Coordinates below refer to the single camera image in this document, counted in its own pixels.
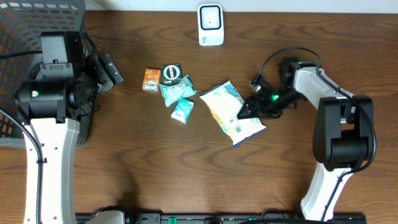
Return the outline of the yellow white snack bag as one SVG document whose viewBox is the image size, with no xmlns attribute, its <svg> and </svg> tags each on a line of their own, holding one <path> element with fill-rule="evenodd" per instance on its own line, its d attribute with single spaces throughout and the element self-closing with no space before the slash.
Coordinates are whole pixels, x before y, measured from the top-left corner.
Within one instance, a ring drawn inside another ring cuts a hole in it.
<svg viewBox="0 0 398 224">
<path fill-rule="evenodd" d="M 230 79 L 201 93 L 200 98 L 206 103 L 223 132 L 231 138 L 233 147 L 240 146 L 267 129 L 259 118 L 238 119 L 244 99 Z"/>
</svg>

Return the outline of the orange tissue pack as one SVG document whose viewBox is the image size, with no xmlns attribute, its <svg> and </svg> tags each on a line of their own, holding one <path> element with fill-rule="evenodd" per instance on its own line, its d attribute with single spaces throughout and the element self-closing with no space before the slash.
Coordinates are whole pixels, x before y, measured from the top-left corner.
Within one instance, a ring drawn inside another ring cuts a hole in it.
<svg viewBox="0 0 398 224">
<path fill-rule="evenodd" d="M 147 68 L 145 70 L 142 89 L 145 91 L 158 91 L 161 71 L 158 69 Z"/>
</svg>

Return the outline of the green tissue pack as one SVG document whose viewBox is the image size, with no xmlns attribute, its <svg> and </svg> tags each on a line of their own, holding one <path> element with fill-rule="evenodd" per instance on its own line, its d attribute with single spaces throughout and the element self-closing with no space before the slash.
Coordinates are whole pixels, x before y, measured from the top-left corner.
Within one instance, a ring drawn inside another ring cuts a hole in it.
<svg viewBox="0 0 398 224">
<path fill-rule="evenodd" d="M 176 121 L 186 124 L 189 116 L 194 108 L 194 102 L 185 98 L 181 98 L 170 117 Z"/>
</svg>

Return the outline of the round green white item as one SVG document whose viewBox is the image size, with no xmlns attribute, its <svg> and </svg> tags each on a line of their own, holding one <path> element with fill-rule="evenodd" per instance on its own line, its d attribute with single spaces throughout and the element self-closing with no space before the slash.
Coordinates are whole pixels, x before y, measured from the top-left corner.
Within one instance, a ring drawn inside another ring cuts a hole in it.
<svg viewBox="0 0 398 224">
<path fill-rule="evenodd" d="M 182 69 L 179 63 L 163 65 L 161 74 L 165 85 L 178 84 L 183 77 Z"/>
</svg>

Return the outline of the mint green snack pouch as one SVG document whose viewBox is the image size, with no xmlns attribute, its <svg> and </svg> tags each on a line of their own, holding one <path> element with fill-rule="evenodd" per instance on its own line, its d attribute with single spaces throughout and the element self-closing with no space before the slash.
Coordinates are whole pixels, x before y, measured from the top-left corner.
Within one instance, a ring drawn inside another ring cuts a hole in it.
<svg viewBox="0 0 398 224">
<path fill-rule="evenodd" d="M 159 88 L 164 98 L 166 107 L 169 107 L 176 101 L 179 101 L 181 98 L 188 98 L 197 93 L 197 91 L 193 88 L 193 83 L 190 80 L 189 75 L 185 75 L 176 85 L 167 86 L 160 84 Z"/>
</svg>

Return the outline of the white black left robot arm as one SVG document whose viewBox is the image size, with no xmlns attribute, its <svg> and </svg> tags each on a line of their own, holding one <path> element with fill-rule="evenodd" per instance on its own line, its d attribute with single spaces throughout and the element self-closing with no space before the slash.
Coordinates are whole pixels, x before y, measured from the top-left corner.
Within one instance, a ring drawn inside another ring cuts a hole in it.
<svg viewBox="0 0 398 224">
<path fill-rule="evenodd" d="M 76 223 L 75 150 L 96 97 L 123 82 L 108 54 L 83 53 L 79 32 L 43 32 L 43 62 L 16 92 L 27 149 L 25 223 Z"/>
</svg>

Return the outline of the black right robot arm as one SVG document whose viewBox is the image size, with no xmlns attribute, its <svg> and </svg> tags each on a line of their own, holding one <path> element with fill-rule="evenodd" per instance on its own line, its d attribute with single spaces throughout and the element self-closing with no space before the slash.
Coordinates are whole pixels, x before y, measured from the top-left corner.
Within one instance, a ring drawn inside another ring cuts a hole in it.
<svg viewBox="0 0 398 224">
<path fill-rule="evenodd" d="M 287 57 L 278 69 L 282 87 L 274 90 L 262 75 L 256 77 L 251 81 L 256 94 L 246 99 L 238 119 L 278 119 L 298 100 L 315 107 L 312 151 L 317 166 L 300 214 L 327 222 L 348 179 L 375 156 L 373 102 L 343 90 L 314 62 Z"/>
</svg>

